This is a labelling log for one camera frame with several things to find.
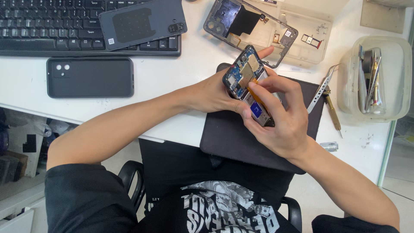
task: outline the blue circuit board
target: blue circuit board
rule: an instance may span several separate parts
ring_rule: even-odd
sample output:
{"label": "blue circuit board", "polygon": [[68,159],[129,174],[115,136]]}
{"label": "blue circuit board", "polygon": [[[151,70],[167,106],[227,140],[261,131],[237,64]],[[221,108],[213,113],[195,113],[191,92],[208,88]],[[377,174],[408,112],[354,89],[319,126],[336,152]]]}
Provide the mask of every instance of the blue circuit board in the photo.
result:
{"label": "blue circuit board", "polygon": [[[244,55],[231,66],[231,70],[228,73],[228,76],[227,76],[228,78],[233,75],[234,79],[236,80],[236,82],[230,87],[230,90],[237,97],[241,97],[243,95],[243,93],[245,92],[245,90],[247,89],[247,88],[242,88],[239,85],[239,82],[242,79],[242,74],[240,73],[240,71],[245,65],[247,65],[248,58],[251,55],[254,55],[256,57],[256,60],[259,61],[259,58],[257,57],[254,48],[250,47],[249,49],[247,49],[247,51],[244,53]],[[253,78],[258,79],[258,77],[260,76],[260,73],[262,72],[262,70],[263,69],[257,69],[256,71],[253,71],[254,75],[253,75],[252,79]]]}

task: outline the graphic print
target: graphic print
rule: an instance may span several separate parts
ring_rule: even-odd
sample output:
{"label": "graphic print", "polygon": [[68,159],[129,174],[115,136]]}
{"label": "graphic print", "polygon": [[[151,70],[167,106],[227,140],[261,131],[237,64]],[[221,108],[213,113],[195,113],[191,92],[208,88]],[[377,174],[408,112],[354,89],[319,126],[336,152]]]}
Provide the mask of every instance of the graphic print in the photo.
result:
{"label": "graphic print", "polygon": [[273,208],[241,185],[205,181],[181,189],[201,189],[181,197],[189,233],[274,233],[279,229]]}

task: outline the black office chair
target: black office chair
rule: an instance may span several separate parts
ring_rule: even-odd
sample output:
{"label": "black office chair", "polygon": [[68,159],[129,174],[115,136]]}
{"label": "black office chair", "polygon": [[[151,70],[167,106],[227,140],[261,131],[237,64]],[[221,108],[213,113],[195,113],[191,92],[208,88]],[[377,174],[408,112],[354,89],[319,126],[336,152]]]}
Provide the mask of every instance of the black office chair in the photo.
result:
{"label": "black office chair", "polygon": [[[119,172],[118,176],[122,179],[126,192],[129,192],[132,180],[134,179],[135,173],[137,173],[137,186],[135,187],[134,194],[132,195],[132,203],[134,204],[135,212],[141,205],[142,199],[145,194],[144,185],[144,165],[137,161],[126,162]],[[299,203],[290,197],[283,197],[282,204],[286,204],[288,208],[288,221],[296,228],[299,232],[302,232],[302,214]]]}

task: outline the left hand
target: left hand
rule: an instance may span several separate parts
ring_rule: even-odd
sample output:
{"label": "left hand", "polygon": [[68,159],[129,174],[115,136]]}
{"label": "left hand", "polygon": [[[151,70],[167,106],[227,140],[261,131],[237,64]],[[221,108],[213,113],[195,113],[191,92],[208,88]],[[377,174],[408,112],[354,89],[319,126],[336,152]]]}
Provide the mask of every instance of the left hand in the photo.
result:
{"label": "left hand", "polygon": [[[258,51],[260,59],[269,56],[273,52],[273,49],[274,47],[270,46]],[[247,104],[229,96],[226,86],[224,86],[222,81],[227,70],[222,70],[208,79],[184,88],[189,92],[189,105],[191,109],[201,112],[230,110],[239,114],[243,114],[243,110],[246,110],[245,113],[248,113],[250,116],[250,108]]]}

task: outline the clear plastic box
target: clear plastic box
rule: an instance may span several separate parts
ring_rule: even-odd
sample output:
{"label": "clear plastic box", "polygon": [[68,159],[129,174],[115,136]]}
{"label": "clear plastic box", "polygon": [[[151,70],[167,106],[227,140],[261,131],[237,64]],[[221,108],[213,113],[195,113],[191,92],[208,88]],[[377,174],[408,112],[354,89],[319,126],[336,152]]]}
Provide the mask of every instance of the clear plastic box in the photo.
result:
{"label": "clear plastic box", "polygon": [[[358,106],[359,45],[364,50],[381,49],[380,70],[387,105],[384,115],[363,114]],[[338,105],[357,120],[389,122],[405,116],[410,107],[412,87],[412,51],[410,44],[398,37],[364,36],[341,59],[338,70]]]}

